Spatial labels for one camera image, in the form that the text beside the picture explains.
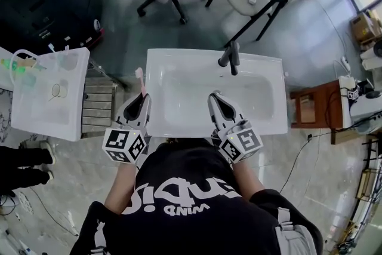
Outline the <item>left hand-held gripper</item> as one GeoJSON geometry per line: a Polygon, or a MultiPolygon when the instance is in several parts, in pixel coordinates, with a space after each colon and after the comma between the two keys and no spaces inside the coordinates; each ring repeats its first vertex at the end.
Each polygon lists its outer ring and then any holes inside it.
{"type": "Polygon", "coordinates": [[[116,122],[105,130],[102,144],[102,150],[112,161],[136,164],[147,152],[145,137],[150,110],[150,95],[143,96],[142,93],[130,98],[118,109],[116,122]]]}

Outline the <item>pink toothbrush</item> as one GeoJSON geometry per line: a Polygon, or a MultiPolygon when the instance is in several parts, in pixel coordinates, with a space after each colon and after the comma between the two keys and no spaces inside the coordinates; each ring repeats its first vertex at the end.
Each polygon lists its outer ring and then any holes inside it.
{"type": "Polygon", "coordinates": [[[135,77],[140,81],[140,90],[141,90],[141,94],[143,97],[146,96],[147,94],[147,91],[146,91],[146,87],[145,87],[145,84],[144,84],[144,79],[143,79],[143,70],[141,67],[138,67],[136,70],[135,70],[135,77]]]}

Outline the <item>person's right forearm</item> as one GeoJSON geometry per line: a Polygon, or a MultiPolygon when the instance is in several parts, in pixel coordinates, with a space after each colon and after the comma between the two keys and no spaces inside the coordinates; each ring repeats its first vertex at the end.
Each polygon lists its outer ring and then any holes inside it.
{"type": "Polygon", "coordinates": [[[243,198],[250,200],[255,193],[264,190],[263,184],[247,163],[247,160],[233,164],[232,168],[243,198]]]}

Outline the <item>white ceramic washbasin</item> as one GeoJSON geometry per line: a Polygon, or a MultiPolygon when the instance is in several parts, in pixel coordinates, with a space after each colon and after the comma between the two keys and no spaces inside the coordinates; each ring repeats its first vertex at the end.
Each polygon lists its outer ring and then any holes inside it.
{"type": "Polygon", "coordinates": [[[30,133],[78,141],[81,138],[82,102],[89,59],[90,51],[85,47],[38,56],[37,61],[45,70],[27,67],[25,71],[36,76],[33,88],[22,86],[24,73],[13,72],[11,126],[30,133]],[[68,52],[78,54],[77,66],[71,71],[61,69],[57,61],[60,53],[68,52]],[[49,101],[52,85],[61,79],[69,83],[67,97],[49,101]]]}
{"type": "Polygon", "coordinates": [[[153,137],[205,138],[213,130],[208,96],[219,91],[236,102],[262,135],[288,131],[282,60],[239,55],[238,74],[218,65],[221,51],[149,49],[146,90],[152,99],[147,132],[153,137]]]}

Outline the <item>black faucet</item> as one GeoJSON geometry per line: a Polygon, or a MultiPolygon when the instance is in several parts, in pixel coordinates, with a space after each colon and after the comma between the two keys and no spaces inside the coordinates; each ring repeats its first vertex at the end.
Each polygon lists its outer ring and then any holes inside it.
{"type": "Polygon", "coordinates": [[[228,47],[218,60],[218,65],[221,67],[226,67],[228,64],[230,65],[231,74],[236,76],[240,65],[239,44],[236,41],[229,42],[228,47]]]}

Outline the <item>white cup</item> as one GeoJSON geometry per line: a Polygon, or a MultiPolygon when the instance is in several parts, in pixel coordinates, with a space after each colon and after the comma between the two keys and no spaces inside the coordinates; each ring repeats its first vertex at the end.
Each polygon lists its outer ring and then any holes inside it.
{"type": "Polygon", "coordinates": [[[73,52],[60,53],[57,56],[58,66],[66,71],[74,70],[78,63],[78,54],[73,52]]]}

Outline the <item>brown wooden cabinet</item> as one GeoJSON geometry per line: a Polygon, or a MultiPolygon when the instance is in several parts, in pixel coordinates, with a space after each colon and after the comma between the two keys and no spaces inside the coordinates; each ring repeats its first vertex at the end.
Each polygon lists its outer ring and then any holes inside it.
{"type": "Polygon", "coordinates": [[[289,94],[294,111],[292,128],[343,128],[343,107],[338,80],[289,94]]]}

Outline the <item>green translucent cup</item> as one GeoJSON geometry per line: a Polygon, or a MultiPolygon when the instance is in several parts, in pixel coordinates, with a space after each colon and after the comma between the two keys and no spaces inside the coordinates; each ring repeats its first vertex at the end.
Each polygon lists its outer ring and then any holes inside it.
{"type": "Polygon", "coordinates": [[[36,76],[30,72],[24,73],[21,79],[21,84],[23,87],[33,88],[36,84],[36,76]]]}

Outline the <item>beige tube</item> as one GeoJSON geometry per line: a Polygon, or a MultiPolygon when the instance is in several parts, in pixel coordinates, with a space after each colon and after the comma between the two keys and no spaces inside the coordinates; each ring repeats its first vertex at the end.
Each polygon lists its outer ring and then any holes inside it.
{"type": "Polygon", "coordinates": [[[17,64],[19,67],[23,67],[23,68],[29,67],[29,68],[35,68],[39,71],[45,70],[45,67],[40,65],[38,61],[33,58],[17,60],[17,64]]]}

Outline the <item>black printed t-shirt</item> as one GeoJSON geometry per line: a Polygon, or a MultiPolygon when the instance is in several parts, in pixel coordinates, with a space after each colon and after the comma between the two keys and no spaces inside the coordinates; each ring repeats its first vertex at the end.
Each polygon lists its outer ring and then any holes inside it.
{"type": "Polygon", "coordinates": [[[70,255],[322,255],[319,229],[278,191],[242,197],[205,139],[172,139],[135,177],[118,215],[93,202],[70,255]]]}

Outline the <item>green plastic bottle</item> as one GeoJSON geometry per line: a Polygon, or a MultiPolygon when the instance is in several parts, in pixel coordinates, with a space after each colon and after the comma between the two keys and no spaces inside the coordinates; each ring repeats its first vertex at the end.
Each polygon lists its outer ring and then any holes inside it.
{"type": "Polygon", "coordinates": [[[3,65],[6,69],[11,69],[15,73],[25,73],[26,68],[19,64],[17,61],[1,59],[0,64],[3,65]]]}

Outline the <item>white curved faucet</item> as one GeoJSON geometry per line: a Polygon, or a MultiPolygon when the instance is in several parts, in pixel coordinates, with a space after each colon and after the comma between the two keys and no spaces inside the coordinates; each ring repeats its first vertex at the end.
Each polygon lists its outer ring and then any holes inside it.
{"type": "MultiPolygon", "coordinates": [[[[35,60],[38,60],[38,55],[34,54],[34,53],[31,53],[30,51],[28,50],[25,50],[25,49],[20,49],[20,50],[17,50],[13,56],[10,58],[11,62],[12,61],[15,61],[16,57],[19,55],[19,54],[26,54],[27,56],[30,56],[31,58],[35,59],[35,60]]],[[[10,75],[10,80],[12,82],[12,84],[14,85],[15,84],[15,80],[14,80],[14,73],[11,69],[9,69],[9,75],[10,75]]]]}

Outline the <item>white floor drain cover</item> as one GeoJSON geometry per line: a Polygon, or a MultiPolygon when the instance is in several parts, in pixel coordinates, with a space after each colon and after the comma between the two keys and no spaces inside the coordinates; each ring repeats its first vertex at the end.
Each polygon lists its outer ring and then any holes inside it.
{"type": "Polygon", "coordinates": [[[28,212],[29,214],[33,215],[33,207],[28,200],[27,196],[23,192],[18,193],[18,199],[21,207],[24,209],[24,211],[28,212]]]}

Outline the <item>black cabinet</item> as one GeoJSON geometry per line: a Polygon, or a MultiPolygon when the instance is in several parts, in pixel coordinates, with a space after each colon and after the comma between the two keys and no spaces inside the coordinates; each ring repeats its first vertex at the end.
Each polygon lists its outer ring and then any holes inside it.
{"type": "Polygon", "coordinates": [[[89,47],[102,35],[102,0],[0,0],[0,47],[38,55],[89,47]]]}

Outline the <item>wooden tray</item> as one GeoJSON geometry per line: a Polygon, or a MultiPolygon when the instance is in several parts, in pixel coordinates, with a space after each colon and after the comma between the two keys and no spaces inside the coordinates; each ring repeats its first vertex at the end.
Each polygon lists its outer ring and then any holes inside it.
{"type": "Polygon", "coordinates": [[[356,199],[366,202],[373,202],[376,199],[380,172],[376,169],[365,169],[361,173],[361,178],[356,193],[356,199]]]}

